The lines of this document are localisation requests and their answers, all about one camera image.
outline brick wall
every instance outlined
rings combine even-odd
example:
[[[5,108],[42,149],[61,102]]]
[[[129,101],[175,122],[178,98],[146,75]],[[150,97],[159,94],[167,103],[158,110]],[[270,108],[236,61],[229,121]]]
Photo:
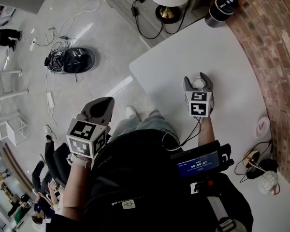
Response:
[[[274,157],[290,183],[290,0],[239,0],[227,24],[243,47],[271,121]]]

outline shoe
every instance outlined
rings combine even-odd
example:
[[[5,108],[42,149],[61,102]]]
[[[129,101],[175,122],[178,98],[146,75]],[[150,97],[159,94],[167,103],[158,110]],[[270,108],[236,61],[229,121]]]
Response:
[[[51,136],[53,141],[57,139],[56,135],[52,132],[52,130],[49,128],[48,125],[44,126],[44,133],[45,133],[45,136],[47,135]]]
[[[126,107],[126,117],[129,118],[132,115],[137,116],[136,110],[134,109],[133,106],[127,106]]]
[[[40,161],[42,161],[42,162],[44,162],[44,164],[46,164],[46,161],[44,160],[44,157],[41,154],[39,154],[39,157],[40,157]]]
[[[22,38],[23,38],[23,31],[20,31],[19,32],[18,41],[21,41]]]

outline lamp base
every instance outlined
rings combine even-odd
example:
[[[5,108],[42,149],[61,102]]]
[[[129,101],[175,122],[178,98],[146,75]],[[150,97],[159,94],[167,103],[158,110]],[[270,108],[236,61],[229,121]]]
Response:
[[[156,17],[163,24],[173,24],[180,19],[180,10],[178,7],[165,7],[159,5],[156,8]]]

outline display screen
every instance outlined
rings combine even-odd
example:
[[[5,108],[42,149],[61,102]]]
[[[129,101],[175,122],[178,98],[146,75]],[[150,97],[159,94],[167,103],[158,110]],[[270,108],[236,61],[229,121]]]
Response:
[[[182,177],[206,172],[220,166],[218,152],[214,151],[210,154],[178,163],[177,166]]]

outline white stool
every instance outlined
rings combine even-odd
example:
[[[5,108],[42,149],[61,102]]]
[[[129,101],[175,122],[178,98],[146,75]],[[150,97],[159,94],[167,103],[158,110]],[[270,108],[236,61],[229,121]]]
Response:
[[[26,135],[23,132],[23,129],[28,126],[28,124],[26,124],[20,117],[17,117],[17,120],[20,121],[20,127],[17,129],[13,129],[12,126],[7,121],[0,123],[0,141],[8,138],[10,139],[12,144],[15,145],[15,147],[17,147],[15,133],[18,131],[25,139],[27,139]],[[2,135],[3,130],[1,129],[3,129],[4,127],[6,127],[6,136]]]

